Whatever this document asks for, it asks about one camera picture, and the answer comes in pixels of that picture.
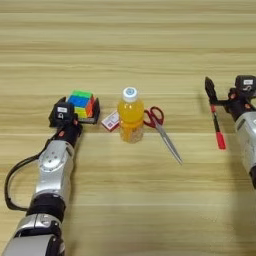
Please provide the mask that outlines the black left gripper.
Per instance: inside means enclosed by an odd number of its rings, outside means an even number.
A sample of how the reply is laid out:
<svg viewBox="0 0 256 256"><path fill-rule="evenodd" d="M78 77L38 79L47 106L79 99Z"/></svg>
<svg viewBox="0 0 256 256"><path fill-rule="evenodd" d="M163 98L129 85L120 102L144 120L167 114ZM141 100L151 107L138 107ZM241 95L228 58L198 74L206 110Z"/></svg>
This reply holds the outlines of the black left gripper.
<svg viewBox="0 0 256 256"><path fill-rule="evenodd" d="M60 104L62 102L66 102L66 97L60 98L56 104ZM66 141L72 147L75 147L78 138L83 132L83 125L95 125L98 122L100 115L100 103L99 99L96 98L93 105L93 117L91 118L79 118L77 114L75 114L70 119L59 119L56 117L50 117L50 126L52 128L56 128L57 131L53 136L54 140Z"/></svg>

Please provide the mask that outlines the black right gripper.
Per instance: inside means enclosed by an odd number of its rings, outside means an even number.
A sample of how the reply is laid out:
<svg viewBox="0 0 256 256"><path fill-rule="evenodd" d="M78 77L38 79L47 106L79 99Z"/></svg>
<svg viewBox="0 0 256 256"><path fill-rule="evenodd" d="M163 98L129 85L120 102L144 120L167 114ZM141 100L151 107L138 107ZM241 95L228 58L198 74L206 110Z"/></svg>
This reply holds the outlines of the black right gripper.
<svg viewBox="0 0 256 256"><path fill-rule="evenodd" d="M232 116L234 121L244 113L256 112L256 107L251 104L250 99L243 96L235 88L229 90L228 98L226 100L219 100L214 88L214 83L209 77L205 78L205 91L210 103L215 106L223 106L225 111Z"/></svg>

